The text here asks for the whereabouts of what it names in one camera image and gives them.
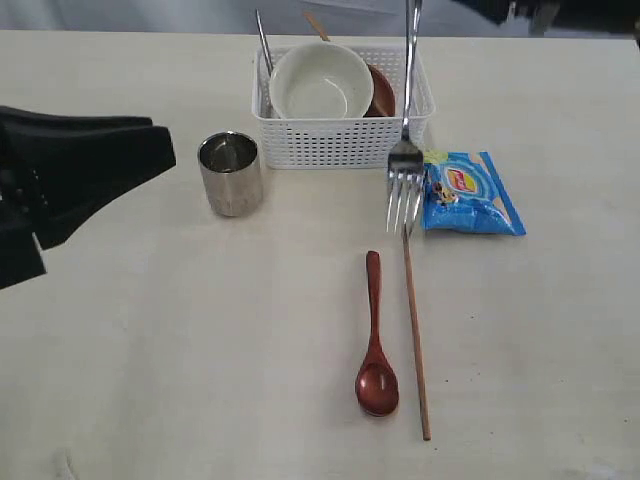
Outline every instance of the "white plastic basket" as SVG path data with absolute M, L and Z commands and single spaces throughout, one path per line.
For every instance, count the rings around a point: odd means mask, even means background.
M 274 64 L 291 47 L 271 49 Z M 396 97 L 396 115 L 402 113 L 405 49 L 402 45 L 349 46 L 389 80 Z M 252 111 L 260 123 L 262 153 L 272 168 L 371 168 L 387 165 L 391 148 L 400 139 L 401 117 L 340 120 L 280 119 L 269 103 L 269 75 L 262 51 L 254 60 Z M 411 139 L 423 144 L 428 117 L 435 111 L 424 67 L 417 57 Z

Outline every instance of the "snack package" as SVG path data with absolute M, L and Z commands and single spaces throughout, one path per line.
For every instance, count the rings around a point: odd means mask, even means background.
M 431 150 L 422 226 L 469 233 L 524 235 L 524 225 L 487 152 Z

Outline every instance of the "silver fork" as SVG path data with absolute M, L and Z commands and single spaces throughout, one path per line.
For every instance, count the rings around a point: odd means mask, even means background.
M 392 221 L 394 233 L 398 231 L 400 212 L 404 210 L 403 225 L 407 229 L 408 235 L 411 235 L 413 225 L 418 216 L 418 210 L 422 202 L 422 184 L 424 181 L 423 155 L 409 136 L 413 66 L 415 64 L 421 11 L 422 0 L 407 0 L 407 70 L 405 72 L 402 134 L 400 141 L 389 152 L 387 163 L 387 195 L 389 197 L 387 231 L 391 229 Z

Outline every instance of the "stainless steel cup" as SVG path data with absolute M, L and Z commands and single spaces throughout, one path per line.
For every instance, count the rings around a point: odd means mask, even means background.
M 227 217 L 246 215 L 262 201 L 258 146 L 247 135 L 216 133 L 198 149 L 211 208 Z

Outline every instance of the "white table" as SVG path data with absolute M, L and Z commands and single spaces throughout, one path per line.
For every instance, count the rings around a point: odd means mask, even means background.
M 412 239 L 431 443 L 383 172 L 266 172 L 254 215 L 210 213 L 196 148 L 257 137 L 257 46 L 0 32 L 0 103 L 149 115 L 178 158 L 0 291 L 0 478 L 53 478 L 58 447 L 79 480 L 639 478 L 635 43 L 421 39 L 435 144 L 491 151 L 529 232 Z M 400 384 L 383 420 L 353 393 L 368 249 Z

